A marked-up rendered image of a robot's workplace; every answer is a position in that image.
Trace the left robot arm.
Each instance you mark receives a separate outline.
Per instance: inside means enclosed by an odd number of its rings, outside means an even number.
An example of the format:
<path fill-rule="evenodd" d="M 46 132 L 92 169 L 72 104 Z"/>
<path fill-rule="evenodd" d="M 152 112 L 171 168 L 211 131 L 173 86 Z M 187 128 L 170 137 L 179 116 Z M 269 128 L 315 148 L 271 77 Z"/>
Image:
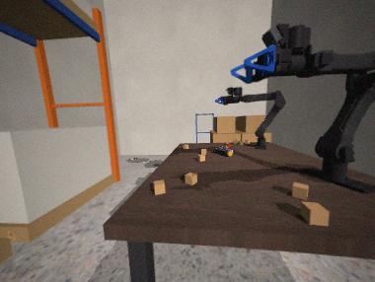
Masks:
<path fill-rule="evenodd" d="M 375 69 L 375 52 L 339 54 L 333 50 L 321 50 L 312 54 L 310 37 L 310 28 L 305 28 L 305 25 L 289 28 L 289 24 L 278 24 L 262 35 L 266 48 L 274 44 L 281 46 L 281 62 L 291 62 L 287 73 L 281 76 L 309 78 L 319 74 L 346 74 L 344 104 L 332 126 L 315 146 L 316 154 L 323 158 L 323 167 L 321 170 L 300 169 L 300 172 L 361 193 L 373 193 L 374 185 L 347 178 L 346 172 L 347 164 L 354 162 L 354 133 L 375 101 L 375 72 L 367 74 Z"/>

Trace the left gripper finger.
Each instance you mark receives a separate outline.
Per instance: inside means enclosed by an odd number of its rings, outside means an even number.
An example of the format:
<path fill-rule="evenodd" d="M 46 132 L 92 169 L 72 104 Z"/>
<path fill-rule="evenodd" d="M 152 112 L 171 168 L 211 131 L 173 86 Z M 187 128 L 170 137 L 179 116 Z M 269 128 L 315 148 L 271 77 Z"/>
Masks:
<path fill-rule="evenodd" d="M 236 73 L 236 71 L 238 71 L 238 70 L 240 70 L 242 68 L 245 68 L 245 70 L 246 70 L 246 77 L 244 77 L 244 76 Z M 240 80 L 242 80 L 246 84 L 252 83 L 252 68 L 249 68 L 249 67 L 245 66 L 244 64 L 242 64 L 242 65 L 240 65 L 240 66 L 232 69 L 231 70 L 231 75 L 239 78 Z"/>
<path fill-rule="evenodd" d="M 264 55 L 264 66 L 251 63 L 252 60 Z M 256 53 L 255 55 L 244 60 L 244 65 L 254 70 L 260 71 L 264 74 L 271 74 L 274 72 L 275 64 L 275 45 Z"/>

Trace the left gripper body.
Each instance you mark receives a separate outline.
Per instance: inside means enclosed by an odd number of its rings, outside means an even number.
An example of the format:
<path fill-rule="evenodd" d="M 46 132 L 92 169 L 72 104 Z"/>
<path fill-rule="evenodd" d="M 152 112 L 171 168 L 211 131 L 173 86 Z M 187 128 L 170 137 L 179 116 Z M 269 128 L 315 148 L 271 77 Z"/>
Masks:
<path fill-rule="evenodd" d="M 264 55 L 258 57 L 258 61 L 254 62 L 255 64 L 264 66 Z M 258 82 L 263 79 L 266 79 L 268 77 L 278 77 L 281 75 L 285 75 L 287 71 L 289 70 L 287 68 L 288 65 L 290 65 L 291 62 L 281 62 L 281 47 L 275 46 L 275 64 L 274 64 L 274 72 L 267 75 L 260 71 L 255 70 L 255 75 L 253 75 L 253 69 L 252 69 L 252 83 Z M 279 72 L 279 65 L 280 65 L 280 72 Z M 279 72 L 279 73 L 278 73 Z"/>

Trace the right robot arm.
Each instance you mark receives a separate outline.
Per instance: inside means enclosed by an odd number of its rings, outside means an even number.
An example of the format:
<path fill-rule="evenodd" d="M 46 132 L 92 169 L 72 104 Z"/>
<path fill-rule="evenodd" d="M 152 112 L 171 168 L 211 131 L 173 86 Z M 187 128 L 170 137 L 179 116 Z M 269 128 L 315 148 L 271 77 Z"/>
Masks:
<path fill-rule="evenodd" d="M 257 149 L 264 149 L 266 150 L 266 145 L 265 145 L 265 139 L 264 138 L 264 133 L 268 126 L 271 124 L 273 119 L 276 117 L 276 115 L 279 113 L 279 111 L 285 106 L 286 100 L 284 99 L 283 95 L 281 94 L 280 91 L 272 92 L 272 93 L 265 93 L 265 94 L 256 94 L 256 95 L 243 95 L 243 88 L 242 87 L 236 87 L 236 88 L 227 88 L 226 89 L 228 95 L 231 96 L 226 96 L 226 101 L 227 100 L 232 100 L 233 97 L 233 104 L 238 103 L 239 101 L 243 102 L 257 102 L 257 101 L 269 101 L 269 100 L 275 100 L 273 108 L 269 112 L 269 114 L 266 116 L 264 121 L 262 122 L 261 126 L 258 127 L 256 130 L 255 134 L 258 138 L 258 144 Z M 241 97 L 241 98 L 240 98 Z M 258 134 L 258 135 L 257 135 Z"/>

